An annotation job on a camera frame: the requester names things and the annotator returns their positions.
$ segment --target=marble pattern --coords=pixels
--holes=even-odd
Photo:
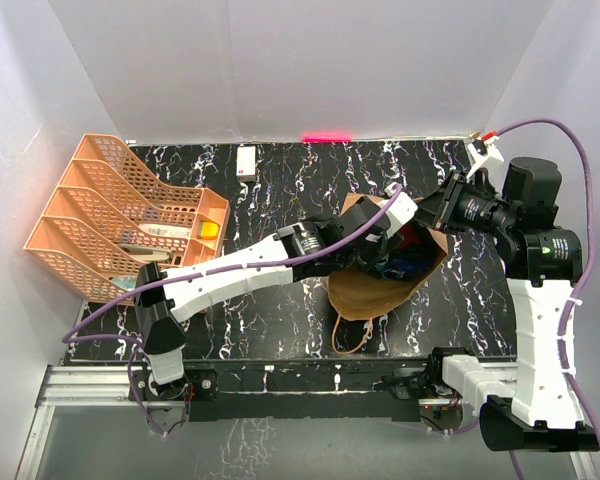
[[[469,162],[461,141],[379,141],[257,146],[257,180],[239,183],[236,145],[136,147],[165,182],[209,187],[229,199],[224,253],[261,240],[276,228],[318,213],[338,215],[348,192],[381,194],[400,182],[413,197],[433,191],[452,168]],[[213,306],[185,325],[186,359],[332,357],[336,314],[323,279],[255,291]],[[341,324],[337,344],[357,345],[364,322]],[[137,335],[132,308],[120,307],[85,333]],[[362,356],[421,357],[435,346],[467,346],[479,355],[515,353],[513,305],[493,240],[466,233],[410,302],[373,322]],[[80,344],[65,362],[116,362],[123,342]]]

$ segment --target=table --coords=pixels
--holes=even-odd
[[[325,211],[338,215],[348,192],[380,195],[393,181],[413,197],[435,190],[452,167],[467,169],[462,140],[400,140],[257,146],[257,181],[236,180],[237,145],[135,147],[168,183],[209,187],[231,213],[224,253],[261,240],[277,228]],[[84,315],[94,305],[87,305]],[[336,313],[324,279],[258,290],[214,305],[185,324],[185,360],[334,357]],[[337,343],[360,341],[364,322],[341,323]],[[119,307],[84,334],[137,335],[133,308]],[[511,298],[493,240],[475,232],[450,241],[442,267],[411,299],[374,320],[373,337],[354,358],[424,357],[436,346],[464,346],[481,356],[515,354]],[[70,346],[64,364],[117,364],[123,342]]]

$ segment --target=bag handle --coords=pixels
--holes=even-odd
[[[338,330],[338,326],[340,325],[340,319],[342,318],[342,316],[340,314],[338,314],[338,318],[336,319],[336,324],[333,326],[333,331],[331,332],[331,348],[333,348],[333,351],[336,352],[339,355],[348,355],[350,353],[356,353],[358,350],[360,350],[363,345],[365,343],[367,343],[367,340],[369,340],[373,334],[373,318],[370,318],[367,323],[367,329],[364,332],[364,335],[362,335],[362,340],[360,340],[360,343],[358,344],[357,347],[352,348],[351,350],[347,350],[345,352],[342,352],[340,350],[337,349],[336,347],[336,331]]]

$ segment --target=yellow object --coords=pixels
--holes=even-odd
[[[202,240],[215,240],[218,238],[220,225],[213,222],[200,222],[198,226],[198,238]]]

